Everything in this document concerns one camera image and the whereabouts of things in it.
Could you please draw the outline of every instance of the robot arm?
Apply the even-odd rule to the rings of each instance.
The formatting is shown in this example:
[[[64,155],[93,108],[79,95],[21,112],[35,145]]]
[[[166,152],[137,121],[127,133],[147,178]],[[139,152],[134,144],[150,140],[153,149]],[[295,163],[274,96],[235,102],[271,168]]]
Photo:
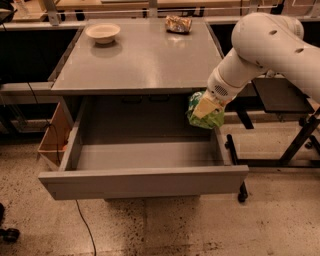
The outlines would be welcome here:
[[[243,17],[232,32],[233,48],[213,70],[207,91],[228,102],[271,69],[320,102],[320,49],[302,38],[297,19],[265,13]]]

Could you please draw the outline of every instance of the white bowl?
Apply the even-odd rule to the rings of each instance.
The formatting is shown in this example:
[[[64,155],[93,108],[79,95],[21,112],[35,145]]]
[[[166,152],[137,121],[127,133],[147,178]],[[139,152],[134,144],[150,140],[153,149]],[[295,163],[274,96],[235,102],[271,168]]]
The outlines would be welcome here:
[[[93,38],[98,44],[109,44],[114,41],[120,32],[120,27],[111,23],[94,24],[86,29],[88,37]]]

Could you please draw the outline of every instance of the drawer front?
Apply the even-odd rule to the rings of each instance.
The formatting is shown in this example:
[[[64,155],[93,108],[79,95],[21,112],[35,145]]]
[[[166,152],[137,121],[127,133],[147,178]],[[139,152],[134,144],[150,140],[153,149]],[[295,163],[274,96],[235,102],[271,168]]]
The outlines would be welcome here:
[[[143,106],[123,100],[117,105],[117,99],[110,104],[107,100],[106,105],[99,102],[105,99],[84,99],[59,171],[39,175],[54,199],[239,191],[248,167],[230,165],[219,130],[211,132],[186,124],[185,109],[179,109],[184,101],[179,96],[168,101],[148,99]],[[150,126],[141,122],[155,129],[149,132],[145,127]]]
[[[44,172],[40,181],[55,200],[237,193],[247,166]]]

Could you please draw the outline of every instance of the terrazzo floor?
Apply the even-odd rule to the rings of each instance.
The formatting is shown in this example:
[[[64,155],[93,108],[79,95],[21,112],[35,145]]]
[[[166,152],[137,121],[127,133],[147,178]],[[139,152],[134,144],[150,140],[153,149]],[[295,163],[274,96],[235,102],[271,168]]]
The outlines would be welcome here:
[[[279,154],[279,141],[298,129],[259,124],[253,135],[240,128],[225,126],[224,132],[233,132],[245,157]],[[76,201],[54,201],[37,178],[46,169],[39,143],[1,142],[2,228],[21,235],[13,244],[1,239],[0,255],[93,255]],[[319,169],[252,168],[246,185],[244,204],[236,194],[78,202],[99,256],[320,255]]]

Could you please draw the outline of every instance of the gray cabinet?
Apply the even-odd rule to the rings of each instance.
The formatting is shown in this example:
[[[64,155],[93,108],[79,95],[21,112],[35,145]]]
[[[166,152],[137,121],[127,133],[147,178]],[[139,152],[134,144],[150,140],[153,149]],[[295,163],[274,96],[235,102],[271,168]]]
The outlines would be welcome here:
[[[116,42],[82,33],[52,88],[84,97],[59,170],[40,181],[57,200],[237,193],[248,167],[230,163],[219,129],[185,115],[221,60],[204,20],[189,35],[167,33],[164,19],[108,22],[121,27]]]

